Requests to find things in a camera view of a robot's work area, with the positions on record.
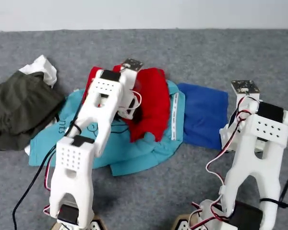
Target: clothing label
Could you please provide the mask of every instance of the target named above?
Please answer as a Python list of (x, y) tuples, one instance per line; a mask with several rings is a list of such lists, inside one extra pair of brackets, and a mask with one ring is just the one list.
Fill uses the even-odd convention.
[(174, 100), (173, 100), (173, 108), (172, 108), (172, 138), (171, 140), (176, 140), (176, 116), (177, 116), (177, 106), (178, 106), (178, 96), (179, 93), (174, 94)]

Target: floor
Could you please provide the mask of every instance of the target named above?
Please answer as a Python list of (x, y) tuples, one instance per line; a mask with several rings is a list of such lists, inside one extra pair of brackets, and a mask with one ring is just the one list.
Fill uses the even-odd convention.
[[(288, 110), (288, 30), (102, 30), (0, 33), (0, 82), (44, 54), (59, 70), (56, 90), (66, 95), (84, 88), (92, 66), (112, 68), (125, 58), (165, 70), (175, 83), (187, 82), (229, 92), (230, 81), (252, 79), (261, 98)], [(216, 151), (182, 144), (168, 161), (133, 175), (113, 177), (108, 167), (94, 170), (94, 209), (109, 230), (169, 230), (176, 216), (192, 211), (191, 201), (215, 199), (219, 181), (205, 172)], [(226, 174), (233, 155), (212, 168)], [(12, 230), (12, 209), (36, 167), (24, 151), (0, 152), (0, 230)], [(288, 147), (280, 175), (288, 177)], [(16, 213), (20, 230), (48, 230), (55, 222), (42, 208), (49, 194), (40, 176)], [(253, 178), (238, 200), (258, 206)], [(280, 209), (275, 229), (288, 229), (288, 209)]]

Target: red cloth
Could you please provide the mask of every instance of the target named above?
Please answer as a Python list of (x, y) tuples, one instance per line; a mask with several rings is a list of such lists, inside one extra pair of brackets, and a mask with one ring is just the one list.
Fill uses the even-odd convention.
[[(85, 97), (88, 87), (99, 69), (98, 67), (92, 68), (84, 92)], [(120, 65), (115, 66), (113, 71), (119, 72)], [(142, 120), (135, 123), (132, 120), (124, 119), (129, 126), (130, 141), (134, 142), (143, 138), (146, 132), (152, 133), (155, 141), (160, 141), (168, 127), (170, 115), (170, 99), (164, 71), (157, 68), (140, 70), (133, 90), (142, 96)]]

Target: blue towel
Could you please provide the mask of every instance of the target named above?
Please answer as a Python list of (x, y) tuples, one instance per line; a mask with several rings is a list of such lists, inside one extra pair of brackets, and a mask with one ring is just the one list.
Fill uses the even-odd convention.
[(186, 83), (178, 88), (186, 97), (183, 142), (220, 150), (219, 130), (227, 123), (227, 92)]
[[(171, 100), (171, 116), (168, 121), (168, 129), (165, 130), (160, 142), (155, 142), (155, 137), (151, 133), (146, 133), (143, 139), (136, 142), (130, 142), (130, 133), (128, 127), (123, 121), (113, 121), (112, 132), (125, 132), (121, 134), (111, 133), (106, 144), (105, 150), (100, 158), (94, 159), (93, 168), (99, 168), (106, 165), (111, 166), (114, 176), (126, 175), (140, 172), (154, 167), (170, 158), (183, 139), (183, 120), (185, 97), (178, 87), (171, 81), (167, 81)], [(84, 90), (73, 92), (67, 97), (66, 103), (61, 110), (60, 121), (44, 130), (42, 130), (34, 139), (31, 140), (29, 164), (32, 166), (40, 165), (49, 149), (60, 140), (65, 130), (72, 120), (78, 104), (82, 98)], [(172, 108), (174, 97), (178, 97), (176, 116), (175, 138), (172, 138)], [(96, 123), (91, 123), (82, 131), (82, 136), (94, 138), (98, 134)]]

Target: clothing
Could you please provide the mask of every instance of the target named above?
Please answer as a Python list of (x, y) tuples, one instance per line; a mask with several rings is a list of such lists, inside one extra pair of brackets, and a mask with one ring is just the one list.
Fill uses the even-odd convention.
[[(113, 71), (119, 72), (120, 67), (121, 65), (115, 66)], [(91, 69), (84, 97), (86, 97), (88, 88), (99, 69), (101, 68), (93, 67)], [(155, 136), (155, 141), (160, 141), (167, 128), (170, 112), (168, 87), (164, 71), (157, 68), (140, 70), (137, 74), (133, 90), (142, 96), (140, 106), (142, 114), (137, 119), (124, 119), (129, 126), (131, 142), (143, 138), (146, 132), (152, 133)]]
[(61, 109), (64, 95), (43, 78), (43, 72), (17, 71), (0, 84), (0, 150), (23, 150)]
[[(114, 176), (136, 173), (154, 167), (171, 157), (182, 142), (183, 120), (185, 98), (178, 87), (168, 81), (170, 94), (171, 117), (168, 120), (168, 128), (163, 134), (160, 142), (155, 142), (155, 137), (151, 133), (146, 133), (143, 139), (130, 142), (130, 132), (123, 121), (113, 121), (112, 133), (108, 139), (105, 150), (100, 158), (94, 159), (93, 168), (106, 165), (111, 166)], [(78, 104), (81, 101), (84, 90), (79, 90), (70, 94), (66, 103), (59, 113), (60, 121), (42, 130), (31, 140), (31, 153), (29, 164), (40, 165), (49, 149), (63, 137), (70, 121), (76, 113)], [(83, 130), (81, 135), (95, 138), (98, 134), (96, 123), (92, 123)]]
[(228, 94), (186, 83), (178, 88), (186, 96), (183, 142), (220, 150), (219, 130), (227, 123)]
[(32, 64), (22, 67), (19, 71), (25, 74), (43, 72), (43, 81), (51, 88), (57, 82), (57, 70), (44, 55), (39, 56)]

